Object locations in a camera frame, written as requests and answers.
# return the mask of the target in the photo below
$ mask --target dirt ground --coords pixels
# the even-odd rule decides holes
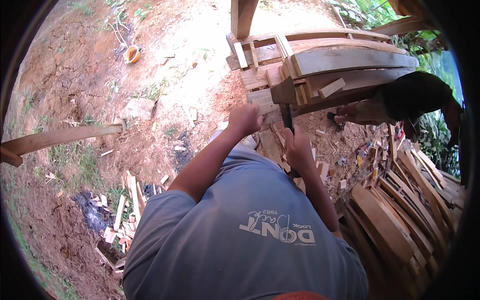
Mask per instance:
[[[228,112],[246,103],[240,71],[230,71],[225,61],[230,55],[225,41],[230,32],[229,1],[138,0],[123,7],[129,30],[120,31],[128,45],[142,49],[137,63],[125,64],[124,50],[104,22],[107,18],[111,22],[115,8],[101,0],[60,0],[20,67],[5,121],[3,141],[82,123],[112,123],[139,93],[156,101],[151,120],[130,118],[122,137],[37,151],[25,155],[17,169],[2,165],[12,227],[39,283],[59,299],[124,299],[121,277],[103,266],[93,251],[103,238],[87,227],[72,196],[91,191],[106,193],[109,204],[118,201],[113,191],[120,188],[126,170],[144,184],[160,185],[168,174],[164,184],[168,188],[173,170],[180,172],[195,150],[206,146]],[[134,16],[138,9],[145,13],[144,20]],[[263,0],[251,35],[333,26],[339,25],[327,1]],[[161,65],[171,53],[175,58]],[[198,109],[194,128],[182,106]],[[384,132],[355,124],[341,132],[326,113],[303,115],[294,123],[310,137],[317,159],[335,171],[327,187],[336,201],[346,194],[339,191],[338,181],[347,179],[351,186],[371,169],[368,157],[358,167],[357,149],[381,140]],[[316,136],[316,129],[325,136]],[[187,150],[176,152],[175,145]],[[100,156],[109,150],[114,151]],[[346,162],[338,165],[341,157]],[[47,182],[50,172],[55,179]]]

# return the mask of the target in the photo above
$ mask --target stack of wooden planks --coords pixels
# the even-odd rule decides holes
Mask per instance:
[[[381,85],[414,71],[418,60],[384,43],[389,39],[345,28],[249,36],[235,43],[236,53],[227,62],[231,69],[243,68],[240,76],[245,88],[254,90],[247,95],[253,103],[269,94],[266,86],[292,77],[297,103],[291,109],[297,116],[373,97]],[[273,59],[282,61],[267,64]],[[270,103],[263,112],[278,115],[278,107]],[[267,115],[264,124],[277,120]]]
[[[414,299],[447,254],[461,216],[464,188],[421,151],[408,149],[396,155],[397,160],[390,155],[391,168],[370,188],[353,186],[340,222],[371,289],[384,297]]]

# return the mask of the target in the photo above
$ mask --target dark clothing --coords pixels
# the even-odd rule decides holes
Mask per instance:
[[[424,113],[436,111],[451,99],[452,90],[435,75],[417,71],[383,86],[388,117],[414,125]]]

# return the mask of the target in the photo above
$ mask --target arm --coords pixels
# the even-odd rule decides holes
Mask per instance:
[[[328,192],[315,167],[308,137],[306,137],[297,126],[295,126],[295,136],[288,128],[285,128],[284,134],[288,163],[300,173],[305,183],[307,197],[320,219],[322,219],[325,226],[333,235],[341,238],[342,235],[340,234],[338,217],[332,200],[330,200]]]
[[[228,127],[183,168],[168,190],[185,192],[199,203],[232,148],[243,137],[260,129],[263,117],[257,117],[257,112],[258,106],[253,104],[234,108]]]

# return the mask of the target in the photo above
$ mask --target hand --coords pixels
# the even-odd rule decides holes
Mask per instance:
[[[315,168],[315,161],[312,157],[310,140],[300,130],[300,127],[294,125],[295,136],[290,128],[285,128],[285,152],[290,166],[295,169],[302,177],[310,170]]]
[[[237,134],[240,139],[260,130],[263,116],[257,117],[258,105],[246,104],[232,109],[226,130]]]

